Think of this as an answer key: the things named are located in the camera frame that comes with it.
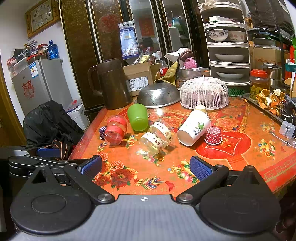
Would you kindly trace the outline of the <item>white paper cup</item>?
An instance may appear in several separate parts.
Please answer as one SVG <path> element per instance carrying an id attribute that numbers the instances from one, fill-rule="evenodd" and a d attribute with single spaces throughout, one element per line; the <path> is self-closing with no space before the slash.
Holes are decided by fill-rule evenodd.
<path id="1" fill-rule="evenodd" d="M 206 113 L 194 110 L 177 131 L 177 138 L 181 144 L 190 147 L 205 134 L 211 125 Z"/>

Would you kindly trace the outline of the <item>green plastic cup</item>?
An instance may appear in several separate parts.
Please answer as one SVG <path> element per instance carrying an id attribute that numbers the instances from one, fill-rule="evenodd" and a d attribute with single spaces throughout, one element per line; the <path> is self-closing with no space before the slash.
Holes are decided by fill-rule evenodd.
<path id="1" fill-rule="evenodd" d="M 144 131 L 149 125 L 147 108 L 143 104 L 131 105 L 128 108 L 127 116 L 132 129 L 136 132 Z"/>

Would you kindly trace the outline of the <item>black garbage bag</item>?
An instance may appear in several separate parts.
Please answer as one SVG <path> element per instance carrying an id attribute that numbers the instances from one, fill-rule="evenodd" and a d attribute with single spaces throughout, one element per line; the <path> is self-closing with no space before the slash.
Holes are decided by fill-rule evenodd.
<path id="1" fill-rule="evenodd" d="M 23 120 L 28 145 L 45 146 L 57 140 L 76 145 L 84 135 L 62 105 L 50 100 L 30 111 Z"/>

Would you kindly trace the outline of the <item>red polka dot cupcake liner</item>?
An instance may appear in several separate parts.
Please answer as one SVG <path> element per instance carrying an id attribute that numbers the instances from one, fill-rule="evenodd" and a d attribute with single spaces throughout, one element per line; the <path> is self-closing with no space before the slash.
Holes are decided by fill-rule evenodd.
<path id="1" fill-rule="evenodd" d="M 205 142 L 209 145 L 218 145 L 222 142 L 221 130 L 216 126 L 210 126 L 205 135 Z"/>

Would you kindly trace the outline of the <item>white storage box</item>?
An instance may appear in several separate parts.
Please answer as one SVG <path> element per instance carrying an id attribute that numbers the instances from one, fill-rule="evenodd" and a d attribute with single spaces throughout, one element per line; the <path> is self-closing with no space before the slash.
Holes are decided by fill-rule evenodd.
<path id="1" fill-rule="evenodd" d="M 66 113 L 71 117 L 72 120 L 85 131 L 90 122 L 85 113 L 85 108 L 81 99 L 75 99 L 66 108 Z"/>

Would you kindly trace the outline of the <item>red lidded glass jar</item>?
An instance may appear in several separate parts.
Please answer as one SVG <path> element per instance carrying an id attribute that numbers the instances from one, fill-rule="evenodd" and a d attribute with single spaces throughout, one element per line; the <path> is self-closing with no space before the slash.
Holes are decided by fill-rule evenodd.
<path id="1" fill-rule="evenodd" d="M 112 146 L 121 144 L 127 131 L 127 120 L 121 115 L 112 115 L 106 121 L 105 140 Z"/>

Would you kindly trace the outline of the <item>white mesh food cover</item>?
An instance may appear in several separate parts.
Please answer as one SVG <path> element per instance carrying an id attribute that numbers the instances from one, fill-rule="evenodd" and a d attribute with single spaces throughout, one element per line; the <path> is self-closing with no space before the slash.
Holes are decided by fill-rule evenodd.
<path id="1" fill-rule="evenodd" d="M 213 77 L 198 77 L 187 80 L 180 88 L 180 103 L 188 109 L 203 105 L 206 110 L 216 110 L 229 104 L 226 84 Z"/>

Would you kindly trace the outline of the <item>dark tray with peels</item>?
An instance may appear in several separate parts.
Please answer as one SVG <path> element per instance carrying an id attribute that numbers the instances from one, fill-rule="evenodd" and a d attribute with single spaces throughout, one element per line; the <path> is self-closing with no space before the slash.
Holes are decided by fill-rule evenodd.
<path id="1" fill-rule="evenodd" d="M 295 97 L 286 95 L 280 89 L 270 92 L 268 89 L 252 86 L 250 93 L 243 94 L 243 98 L 262 109 L 273 120 L 279 123 L 287 121 L 295 126 Z"/>

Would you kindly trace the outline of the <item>steel colander bowl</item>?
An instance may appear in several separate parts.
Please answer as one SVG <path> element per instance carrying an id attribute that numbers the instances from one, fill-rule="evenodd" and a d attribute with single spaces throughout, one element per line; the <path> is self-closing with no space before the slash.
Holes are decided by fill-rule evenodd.
<path id="1" fill-rule="evenodd" d="M 162 108 L 180 101 L 180 91 L 170 83 L 156 83 L 143 87 L 137 96 L 136 103 L 146 108 Z"/>

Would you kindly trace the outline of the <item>steel pot with cloth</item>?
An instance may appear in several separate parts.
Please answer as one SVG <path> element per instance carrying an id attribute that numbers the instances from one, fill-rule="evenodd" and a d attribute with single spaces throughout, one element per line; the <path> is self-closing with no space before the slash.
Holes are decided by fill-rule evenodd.
<path id="1" fill-rule="evenodd" d="M 176 87 L 181 88 L 184 82 L 198 77 L 210 77 L 210 70 L 208 68 L 197 67 L 193 69 L 179 68 L 177 70 Z"/>

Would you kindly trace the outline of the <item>red lid pickle jar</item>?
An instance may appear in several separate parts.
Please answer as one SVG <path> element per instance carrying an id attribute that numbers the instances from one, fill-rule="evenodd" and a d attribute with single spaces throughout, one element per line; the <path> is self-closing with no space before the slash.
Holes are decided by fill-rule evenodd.
<path id="1" fill-rule="evenodd" d="M 268 79 L 264 70 L 253 69 L 250 72 L 250 99 L 256 100 L 262 89 L 267 89 Z"/>

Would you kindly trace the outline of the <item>stainless steel kettle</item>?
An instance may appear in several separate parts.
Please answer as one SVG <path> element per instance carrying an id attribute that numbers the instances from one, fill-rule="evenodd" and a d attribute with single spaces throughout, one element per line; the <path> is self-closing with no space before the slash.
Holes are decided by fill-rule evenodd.
<path id="1" fill-rule="evenodd" d="M 282 68 L 277 64 L 263 63 L 261 66 L 262 70 L 267 73 L 268 89 L 271 85 L 279 86 L 282 81 Z"/>

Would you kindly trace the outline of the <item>blue patterned porcelain bowl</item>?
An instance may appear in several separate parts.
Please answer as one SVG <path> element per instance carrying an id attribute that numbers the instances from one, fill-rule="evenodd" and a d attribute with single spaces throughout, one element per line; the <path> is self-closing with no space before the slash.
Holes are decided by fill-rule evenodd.
<path id="1" fill-rule="evenodd" d="M 227 39 L 228 37 L 228 30 L 224 29 L 211 29 L 207 30 L 207 34 L 209 38 L 215 42 L 221 42 Z"/>

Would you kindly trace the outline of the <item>clear adhesive wall hook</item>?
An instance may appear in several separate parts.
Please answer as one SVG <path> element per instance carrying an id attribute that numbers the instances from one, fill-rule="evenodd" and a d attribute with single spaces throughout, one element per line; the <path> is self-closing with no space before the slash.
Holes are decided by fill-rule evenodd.
<path id="1" fill-rule="evenodd" d="M 283 121 L 279 130 L 279 133 L 288 138 L 291 139 L 294 135 L 295 126 L 287 121 Z"/>

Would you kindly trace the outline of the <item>wall clock gold frame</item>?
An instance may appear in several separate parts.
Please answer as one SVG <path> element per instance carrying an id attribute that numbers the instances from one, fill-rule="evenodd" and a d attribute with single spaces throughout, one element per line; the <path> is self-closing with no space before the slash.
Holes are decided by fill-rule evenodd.
<path id="1" fill-rule="evenodd" d="M 28 39 L 60 21 L 59 1 L 43 0 L 25 13 Z"/>

